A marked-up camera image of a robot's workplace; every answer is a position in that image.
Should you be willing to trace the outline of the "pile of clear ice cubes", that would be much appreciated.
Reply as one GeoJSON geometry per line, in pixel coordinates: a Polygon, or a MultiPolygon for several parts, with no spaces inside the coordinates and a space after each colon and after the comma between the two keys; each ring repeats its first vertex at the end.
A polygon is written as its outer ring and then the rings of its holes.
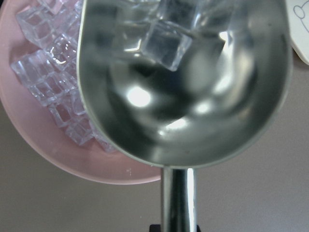
{"type": "MultiPolygon", "coordinates": [[[[38,47],[11,64],[20,82],[49,109],[58,127],[78,145],[95,138],[108,152],[114,147],[90,123],[77,84],[77,45],[83,0],[41,0],[16,15],[25,36],[38,47]]],[[[188,48],[183,33],[195,24],[191,1],[98,0],[104,46],[117,58],[147,58],[175,71],[188,48]]]]}

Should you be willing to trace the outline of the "pink bowl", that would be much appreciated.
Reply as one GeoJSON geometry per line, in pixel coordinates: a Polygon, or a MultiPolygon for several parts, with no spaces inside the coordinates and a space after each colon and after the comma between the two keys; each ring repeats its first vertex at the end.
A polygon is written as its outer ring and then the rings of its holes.
{"type": "Polygon", "coordinates": [[[15,15],[33,5],[33,0],[6,0],[0,9],[0,100],[16,130],[42,157],[78,177],[115,185],[159,180],[159,168],[120,152],[106,153],[96,141],[78,146],[21,85],[10,64],[21,55],[35,51],[35,46],[23,36],[15,15]]]}

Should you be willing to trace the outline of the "cream serving tray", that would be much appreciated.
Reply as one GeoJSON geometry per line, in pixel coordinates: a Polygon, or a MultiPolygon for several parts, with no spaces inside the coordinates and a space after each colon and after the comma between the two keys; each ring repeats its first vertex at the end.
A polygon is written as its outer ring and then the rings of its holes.
{"type": "Polygon", "coordinates": [[[292,48],[299,58],[309,64],[309,1],[286,0],[292,48]]]}

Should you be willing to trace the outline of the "stainless steel ice scoop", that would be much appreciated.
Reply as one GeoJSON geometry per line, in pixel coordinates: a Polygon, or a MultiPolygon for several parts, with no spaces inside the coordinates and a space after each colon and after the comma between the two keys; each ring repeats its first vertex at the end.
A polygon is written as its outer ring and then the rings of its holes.
{"type": "Polygon", "coordinates": [[[283,0],[83,2],[83,104],[111,145],[162,169],[163,232],[197,230],[196,169],[267,130],[291,62],[283,0]]]}

